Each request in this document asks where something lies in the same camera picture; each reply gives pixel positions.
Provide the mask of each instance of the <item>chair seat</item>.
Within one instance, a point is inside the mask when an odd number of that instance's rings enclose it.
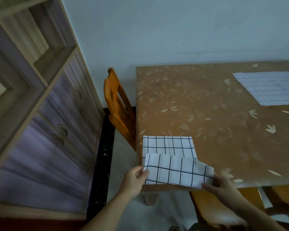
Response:
[[[240,188],[239,191],[254,206],[265,211],[257,188]],[[246,221],[225,207],[215,195],[205,190],[195,190],[190,194],[197,211],[209,225],[228,227],[237,225],[247,226]]]
[[[272,186],[279,198],[289,205],[289,185]]]

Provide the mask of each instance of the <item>table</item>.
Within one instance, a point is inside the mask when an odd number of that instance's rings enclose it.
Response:
[[[198,160],[242,180],[236,187],[289,184],[289,105],[261,106],[233,76],[266,71],[289,71],[289,61],[137,67],[139,165],[143,135],[192,136]]]

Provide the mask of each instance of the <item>leaf pattern tablecloth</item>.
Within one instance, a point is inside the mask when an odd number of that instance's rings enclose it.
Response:
[[[289,105],[261,106],[233,73],[289,71],[289,61],[137,67],[142,136],[192,136],[201,162],[237,187],[289,184]]]

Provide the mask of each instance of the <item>left hand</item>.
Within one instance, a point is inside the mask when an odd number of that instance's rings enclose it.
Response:
[[[137,166],[126,172],[123,177],[118,194],[122,194],[131,200],[139,195],[142,185],[149,175],[149,171],[143,171],[143,166]]]

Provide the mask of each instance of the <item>wooden chair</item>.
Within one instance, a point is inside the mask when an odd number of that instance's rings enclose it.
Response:
[[[136,151],[136,116],[113,68],[108,69],[108,78],[104,81],[104,97],[110,122]]]
[[[265,212],[256,187],[240,188],[239,191],[254,206]],[[205,190],[194,190],[189,194],[198,219],[198,223],[190,230],[249,230],[246,221],[225,207],[215,195]]]
[[[262,189],[273,206],[266,209],[267,214],[289,216],[289,185],[263,186]]]

